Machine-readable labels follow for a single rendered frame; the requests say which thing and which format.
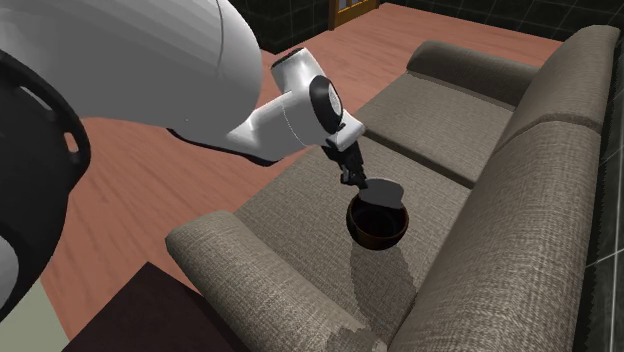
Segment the dark grey flat piece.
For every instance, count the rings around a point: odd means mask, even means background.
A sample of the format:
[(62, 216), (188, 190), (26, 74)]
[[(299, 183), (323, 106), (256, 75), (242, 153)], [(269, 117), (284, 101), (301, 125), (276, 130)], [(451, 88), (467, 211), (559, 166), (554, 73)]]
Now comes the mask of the dark grey flat piece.
[(387, 178), (369, 178), (366, 184), (367, 187), (358, 193), (362, 201), (392, 209), (403, 207), (404, 188), (396, 181)]

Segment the grey-brown fabric sofa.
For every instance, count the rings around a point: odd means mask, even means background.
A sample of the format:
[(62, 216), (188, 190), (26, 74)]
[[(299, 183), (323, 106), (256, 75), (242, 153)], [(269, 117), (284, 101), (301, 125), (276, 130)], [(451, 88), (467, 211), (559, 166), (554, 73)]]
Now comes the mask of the grey-brown fabric sofa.
[(250, 352), (572, 352), (620, 36), (540, 67), (422, 43), (357, 114), (369, 174), (404, 190), (388, 249), (350, 234), (319, 148), (167, 249)]

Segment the dark brown bowl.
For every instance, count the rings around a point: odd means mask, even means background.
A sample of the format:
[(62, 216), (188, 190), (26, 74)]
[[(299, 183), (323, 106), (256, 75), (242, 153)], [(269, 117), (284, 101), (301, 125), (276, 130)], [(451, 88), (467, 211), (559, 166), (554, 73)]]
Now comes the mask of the dark brown bowl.
[(356, 195), (346, 211), (346, 226), (351, 238), (369, 250), (386, 250), (396, 245), (409, 226), (404, 205), (392, 208), (366, 202)]

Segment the wooden door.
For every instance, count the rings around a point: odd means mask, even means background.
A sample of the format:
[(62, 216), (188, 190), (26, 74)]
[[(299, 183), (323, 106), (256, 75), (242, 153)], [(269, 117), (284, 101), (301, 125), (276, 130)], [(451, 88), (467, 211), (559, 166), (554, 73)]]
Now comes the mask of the wooden door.
[(380, 6), (380, 0), (328, 0), (328, 29), (335, 28)]

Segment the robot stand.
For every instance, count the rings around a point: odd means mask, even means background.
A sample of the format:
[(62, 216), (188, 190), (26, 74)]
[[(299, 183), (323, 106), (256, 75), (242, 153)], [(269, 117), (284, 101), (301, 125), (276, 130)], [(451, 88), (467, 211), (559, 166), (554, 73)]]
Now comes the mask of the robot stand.
[(251, 352), (196, 291), (146, 263), (62, 352)]

